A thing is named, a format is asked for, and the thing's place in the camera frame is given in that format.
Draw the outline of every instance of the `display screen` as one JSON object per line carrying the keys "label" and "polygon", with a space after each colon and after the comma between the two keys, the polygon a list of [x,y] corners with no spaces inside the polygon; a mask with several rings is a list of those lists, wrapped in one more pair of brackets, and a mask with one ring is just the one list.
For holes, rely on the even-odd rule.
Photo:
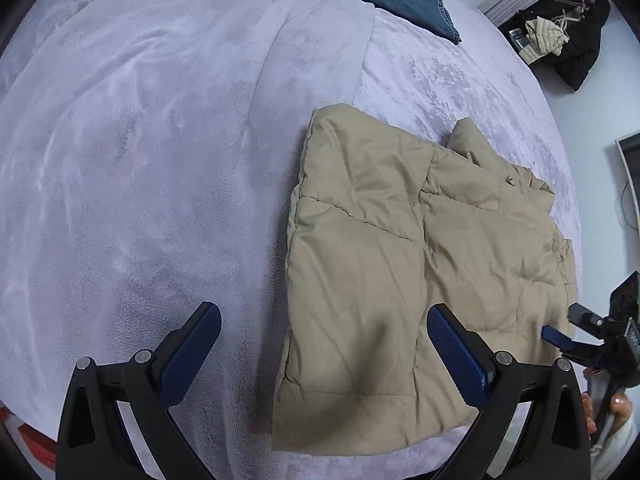
{"label": "display screen", "polygon": [[622,152],[622,156],[625,159],[629,176],[631,177],[637,217],[639,215],[638,196],[640,196],[640,133],[625,139],[620,139],[618,141],[618,145]]}

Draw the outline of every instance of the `orange fabric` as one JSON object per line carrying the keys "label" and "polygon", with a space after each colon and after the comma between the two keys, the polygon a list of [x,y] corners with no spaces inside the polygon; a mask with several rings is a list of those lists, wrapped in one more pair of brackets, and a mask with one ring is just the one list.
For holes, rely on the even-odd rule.
{"label": "orange fabric", "polygon": [[6,407],[0,408],[0,424],[4,424],[10,416],[11,412]]}
{"label": "orange fabric", "polygon": [[56,470],[56,442],[48,436],[34,430],[28,424],[18,428],[20,436],[31,451],[33,457],[52,471]]}

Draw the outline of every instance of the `black jacket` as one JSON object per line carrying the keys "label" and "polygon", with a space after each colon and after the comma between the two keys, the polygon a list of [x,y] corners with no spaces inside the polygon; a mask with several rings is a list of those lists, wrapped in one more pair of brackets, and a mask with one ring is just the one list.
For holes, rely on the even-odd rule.
{"label": "black jacket", "polygon": [[[568,12],[574,9],[575,6],[570,2],[579,4],[580,0],[540,0],[526,10],[520,10],[500,30],[508,37],[509,30],[518,27],[526,30],[525,22],[535,20],[537,16],[552,20],[562,15],[562,10]],[[562,48],[560,56],[548,54],[540,59],[540,63],[552,66],[574,90],[580,88],[598,59],[602,27],[611,8],[608,0],[595,0],[589,5],[590,8],[584,12],[584,19],[567,28],[570,40]]]}

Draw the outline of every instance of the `human hand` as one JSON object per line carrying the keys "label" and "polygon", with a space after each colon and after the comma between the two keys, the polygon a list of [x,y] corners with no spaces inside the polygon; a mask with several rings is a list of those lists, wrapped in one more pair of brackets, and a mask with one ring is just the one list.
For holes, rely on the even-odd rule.
{"label": "human hand", "polygon": [[[591,368],[586,368],[584,370],[584,377],[588,378],[592,372],[593,370]],[[587,418],[587,431],[590,435],[596,432],[597,427],[596,423],[591,418],[591,415],[593,415],[593,403],[591,402],[591,397],[586,392],[582,394],[582,406],[584,408],[584,415]],[[622,425],[626,421],[629,420],[633,413],[634,406],[625,394],[614,394],[611,397],[609,409],[611,410],[611,413],[616,414],[616,418],[610,432],[610,434],[614,434],[617,430],[622,428]]]}

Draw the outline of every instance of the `blue gripper pad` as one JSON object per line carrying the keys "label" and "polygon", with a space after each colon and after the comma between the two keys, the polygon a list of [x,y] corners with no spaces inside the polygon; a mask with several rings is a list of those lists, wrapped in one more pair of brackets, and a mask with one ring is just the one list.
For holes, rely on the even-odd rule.
{"label": "blue gripper pad", "polygon": [[571,338],[565,336],[562,332],[556,330],[551,325],[545,325],[542,327],[542,339],[547,343],[551,343],[561,352],[569,352],[574,349],[574,342]]}
{"label": "blue gripper pad", "polygon": [[213,303],[191,328],[183,343],[162,369],[159,398],[166,408],[180,404],[222,328],[220,310]]}
{"label": "blue gripper pad", "polygon": [[464,401],[469,406],[482,408],[489,401],[487,378],[462,339],[435,307],[427,314],[427,334]]}

